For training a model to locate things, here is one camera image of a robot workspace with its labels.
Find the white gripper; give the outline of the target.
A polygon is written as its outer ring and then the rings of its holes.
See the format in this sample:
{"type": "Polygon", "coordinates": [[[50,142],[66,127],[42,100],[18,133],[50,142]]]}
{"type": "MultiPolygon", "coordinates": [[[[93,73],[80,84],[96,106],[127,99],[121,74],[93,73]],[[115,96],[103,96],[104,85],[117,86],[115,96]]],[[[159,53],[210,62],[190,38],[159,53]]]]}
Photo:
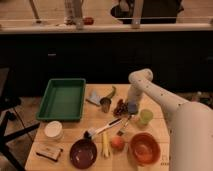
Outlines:
{"type": "Polygon", "coordinates": [[[143,92],[137,88],[135,88],[133,85],[131,85],[127,92],[127,99],[126,102],[134,103],[135,105],[139,106],[141,99],[142,99],[143,92]]]}

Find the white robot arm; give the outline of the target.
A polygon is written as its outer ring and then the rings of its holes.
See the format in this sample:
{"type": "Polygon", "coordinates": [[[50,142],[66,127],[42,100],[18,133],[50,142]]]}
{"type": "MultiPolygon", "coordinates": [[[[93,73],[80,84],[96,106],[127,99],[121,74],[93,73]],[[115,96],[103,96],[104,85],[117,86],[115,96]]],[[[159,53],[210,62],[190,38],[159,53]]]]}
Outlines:
{"type": "Polygon", "coordinates": [[[127,101],[138,103],[145,93],[169,118],[169,171],[213,171],[213,109],[154,84],[148,68],[131,72],[128,80],[127,101]]]}

